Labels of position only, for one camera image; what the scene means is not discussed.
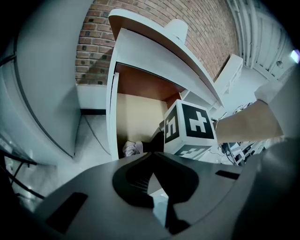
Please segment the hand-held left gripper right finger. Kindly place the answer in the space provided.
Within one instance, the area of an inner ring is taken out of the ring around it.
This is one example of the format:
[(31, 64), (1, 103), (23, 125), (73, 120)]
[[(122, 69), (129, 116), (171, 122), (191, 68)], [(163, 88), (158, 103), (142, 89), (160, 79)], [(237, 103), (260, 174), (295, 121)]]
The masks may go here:
[(152, 153), (152, 169), (168, 195), (164, 225), (152, 225), (153, 237), (233, 237), (240, 212), (228, 200), (239, 182), (234, 166)]

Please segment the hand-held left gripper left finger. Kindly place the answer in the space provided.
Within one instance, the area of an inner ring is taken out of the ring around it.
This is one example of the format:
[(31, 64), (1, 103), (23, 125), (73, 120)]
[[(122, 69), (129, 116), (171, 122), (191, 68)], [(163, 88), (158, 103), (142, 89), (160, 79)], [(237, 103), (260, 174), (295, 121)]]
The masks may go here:
[[(55, 236), (64, 240), (166, 240), (171, 234), (151, 209), (124, 201), (113, 188), (113, 175), (122, 166), (135, 163), (145, 154), (133, 155), (83, 171), (48, 195), (35, 210), (35, 217)], [(64, 205), (71, 210), (71, 195), (87, 198), (65, 231), (57, 227), (67, 219)]]

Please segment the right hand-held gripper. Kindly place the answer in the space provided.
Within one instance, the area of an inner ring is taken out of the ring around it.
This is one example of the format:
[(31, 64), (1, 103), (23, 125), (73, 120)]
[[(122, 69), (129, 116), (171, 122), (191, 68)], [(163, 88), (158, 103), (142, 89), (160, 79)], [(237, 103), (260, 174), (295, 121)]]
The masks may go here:
[(158, 132), (151, 142), (143, 142), (143, 152), (165, 152), (200, 160), (217, 138), (206, 108), (177, 99), (165, 113), (164, 133)]

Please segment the black and white cloth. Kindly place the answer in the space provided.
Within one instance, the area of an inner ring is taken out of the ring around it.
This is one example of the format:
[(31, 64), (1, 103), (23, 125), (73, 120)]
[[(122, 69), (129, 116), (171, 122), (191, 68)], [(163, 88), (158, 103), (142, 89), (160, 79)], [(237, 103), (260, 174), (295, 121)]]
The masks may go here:
[(131, 142), (126, 141), (124, 147), (122, 148), (124, 157), (129, 157), (132, 155), (143, 153), (143, 143), (141, 141)]

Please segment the person's right forearm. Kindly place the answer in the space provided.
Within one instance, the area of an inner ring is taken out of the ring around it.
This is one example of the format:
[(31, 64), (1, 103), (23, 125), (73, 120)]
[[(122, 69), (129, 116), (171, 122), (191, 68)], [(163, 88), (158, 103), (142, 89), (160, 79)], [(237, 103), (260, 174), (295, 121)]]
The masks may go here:
[(269, 106), (257, 100), (247, 108), (213, 123), (217, 142), (262, 141), (283, 135)]

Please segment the white desk cabinet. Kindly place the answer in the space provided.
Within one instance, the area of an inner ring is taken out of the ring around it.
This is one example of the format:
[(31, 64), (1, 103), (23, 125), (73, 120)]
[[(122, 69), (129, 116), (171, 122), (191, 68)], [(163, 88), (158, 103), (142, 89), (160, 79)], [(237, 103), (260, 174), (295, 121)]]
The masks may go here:
[(224, 105), (205, 67), (168, 26), (162, 27), (142, 15), (124, 9), (113, 9), (108, 20), (115, 46), (107, 78), (107, 108), (110, 108), (117, 63), (171, 81), (193, 92), (211, 106)]

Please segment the white cubby shelf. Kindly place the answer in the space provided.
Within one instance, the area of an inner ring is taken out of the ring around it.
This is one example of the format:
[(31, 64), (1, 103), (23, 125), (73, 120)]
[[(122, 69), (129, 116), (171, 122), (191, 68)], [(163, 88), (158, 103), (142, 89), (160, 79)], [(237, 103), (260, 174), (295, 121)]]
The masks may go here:
[(235, 83), (239, 80), (243, 67), (243, 59), (232, 54), (225, 67), (214, 82), (218, 94), (229, 94)]

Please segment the white shade table lamp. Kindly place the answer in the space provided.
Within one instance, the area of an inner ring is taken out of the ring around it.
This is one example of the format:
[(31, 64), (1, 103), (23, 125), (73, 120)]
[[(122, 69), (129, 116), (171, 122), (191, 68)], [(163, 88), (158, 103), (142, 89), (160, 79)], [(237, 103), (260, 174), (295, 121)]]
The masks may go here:
[(168, 49), (173, 46), (182, 47), (186, 41), (188, 25), (180, 19), (173, 19), (163, 28), (162, 33)]

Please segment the large white refrigerator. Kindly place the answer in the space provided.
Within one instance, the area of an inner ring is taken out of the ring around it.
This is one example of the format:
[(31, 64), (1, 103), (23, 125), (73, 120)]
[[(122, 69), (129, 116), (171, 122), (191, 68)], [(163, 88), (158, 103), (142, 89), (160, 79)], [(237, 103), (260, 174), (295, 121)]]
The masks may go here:
[(92, 1), (32, 1), (0, 57), (0, 136), (37, 163), (74, 157), (76, 50)]

